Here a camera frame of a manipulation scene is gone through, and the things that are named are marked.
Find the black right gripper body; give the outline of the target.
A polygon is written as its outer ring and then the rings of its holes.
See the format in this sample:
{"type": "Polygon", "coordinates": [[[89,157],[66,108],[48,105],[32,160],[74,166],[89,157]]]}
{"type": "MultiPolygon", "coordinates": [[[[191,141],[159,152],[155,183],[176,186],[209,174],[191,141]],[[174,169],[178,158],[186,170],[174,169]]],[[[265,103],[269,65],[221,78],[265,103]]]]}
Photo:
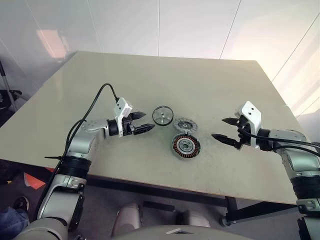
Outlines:
{"type": "Polygon", "coordinates": [[[238,119],[237,123],[238,127],[238,137],[239,142],[236,145],[236,148],[242,148],[243,145],[250,146],[251,145],[251,126],[249,121],[241,115],[238,119]]]}

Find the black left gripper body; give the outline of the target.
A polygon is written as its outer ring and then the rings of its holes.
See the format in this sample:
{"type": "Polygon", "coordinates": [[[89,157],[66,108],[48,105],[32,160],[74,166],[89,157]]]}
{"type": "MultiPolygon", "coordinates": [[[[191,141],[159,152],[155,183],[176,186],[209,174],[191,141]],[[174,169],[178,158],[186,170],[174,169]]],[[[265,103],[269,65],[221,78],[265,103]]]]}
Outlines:
{"type": "Polygon", "coordinates": [[[123,136],[127,135],[136,135],[136,128],[132,125],[133,120],[136,119],[137,113],[132,112],[127,117],[122,119],[122,134],[123,136]]]}

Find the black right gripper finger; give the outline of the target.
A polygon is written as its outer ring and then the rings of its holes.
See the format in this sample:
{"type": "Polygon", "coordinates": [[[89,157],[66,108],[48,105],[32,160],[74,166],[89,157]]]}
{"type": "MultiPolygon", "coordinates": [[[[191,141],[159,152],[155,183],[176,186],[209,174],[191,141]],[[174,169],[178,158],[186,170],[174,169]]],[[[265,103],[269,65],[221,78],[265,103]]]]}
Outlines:
{"type": "Polygon", "coordinates": [[[211,136],[216,139],[217,141],[225,144],[225,145],[229,145],[229,146],[232,146],[234,148],[236,148],[237,150],[240,150],[241,147],[242,147],[242,143],[235,140],[235,139],[232,139],[232,138],[229,138],[227,137],[226,135],[222,135],[222,134],[217,134],[217,133],[214,133],[214,134],[211,134],[211,136]]]}
{"type": "Polygon", "coordinates": [[[232,126],[237,126],[240,122],[238,118],[234,118],[234,117],[223,118],[222,121],[232,126]]]}

